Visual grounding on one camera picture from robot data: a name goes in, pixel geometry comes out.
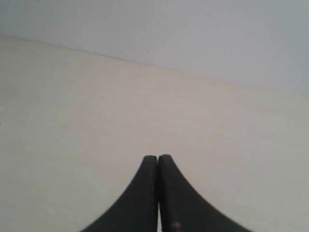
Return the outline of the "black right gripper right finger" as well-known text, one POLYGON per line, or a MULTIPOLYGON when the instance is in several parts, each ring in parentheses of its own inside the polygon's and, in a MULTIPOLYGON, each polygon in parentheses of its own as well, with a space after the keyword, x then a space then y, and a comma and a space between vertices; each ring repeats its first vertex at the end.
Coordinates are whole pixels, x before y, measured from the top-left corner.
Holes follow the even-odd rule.
POLYGON ((186 180, 171 155, 158 159, 158 184, 162 231, 249 231, 208 203, 186 180))

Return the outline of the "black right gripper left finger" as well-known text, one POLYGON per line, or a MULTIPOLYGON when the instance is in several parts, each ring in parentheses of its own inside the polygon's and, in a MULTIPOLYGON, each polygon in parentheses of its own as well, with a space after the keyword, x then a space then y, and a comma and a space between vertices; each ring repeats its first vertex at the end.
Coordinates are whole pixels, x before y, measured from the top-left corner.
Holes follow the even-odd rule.
POLYGON ((121 196, 84 232, 156 232, 157 157, 145 156, 121 196))

